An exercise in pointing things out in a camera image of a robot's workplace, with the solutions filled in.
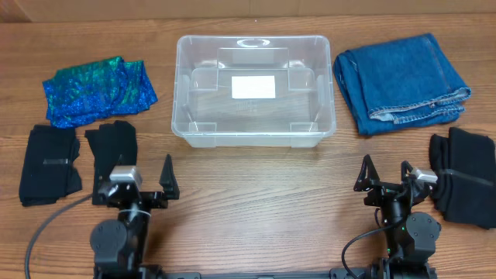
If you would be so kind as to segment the blue green sequin cloth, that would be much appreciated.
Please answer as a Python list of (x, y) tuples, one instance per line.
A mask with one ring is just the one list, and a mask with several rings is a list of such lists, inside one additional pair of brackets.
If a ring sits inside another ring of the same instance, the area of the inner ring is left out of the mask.
[(141, 60), (112, 57), (60, 69), (43, 82), (46, 119), (61, 129), (98, 119), (135, 115), (158, 101)]

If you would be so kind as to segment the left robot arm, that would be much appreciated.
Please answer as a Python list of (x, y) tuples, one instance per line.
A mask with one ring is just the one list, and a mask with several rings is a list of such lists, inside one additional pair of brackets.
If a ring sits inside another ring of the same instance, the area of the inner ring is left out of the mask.
[(109, 208), (119, 210), (116, 219), (97, 224), (90, 236), (95, 278), (163, 278), (160, 265), (145, 265), (147, 236), (154, 209), (166, 209), (180, 198), (171, 155), (167, 155), (159, 185), (162, 191), (141, 191), (143, 179), (137, 167), (115, 166), (100, 183), (98, 196)]

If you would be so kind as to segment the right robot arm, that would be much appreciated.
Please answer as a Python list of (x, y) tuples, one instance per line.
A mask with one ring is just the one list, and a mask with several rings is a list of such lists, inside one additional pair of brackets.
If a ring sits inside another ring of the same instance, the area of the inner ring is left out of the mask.
[(380, 258), (361, 272), (350, 272), (355, 278), (436, 278), (428, 259), (436, 251), (436, 240), (441, 225), (429, 214), (413, 212), (436, 186), (437, 176), (431, 170), (401, 163), (401, 182), (384, 182), (380, 179), (369, 155), (363, 157), (360, 173), (353, 187), (363, 191), (366, 206), (381, 213), (376, 218), (378, 229), (364, 233), (365, 237), (383, 233), (387, 243), (387, 257)]

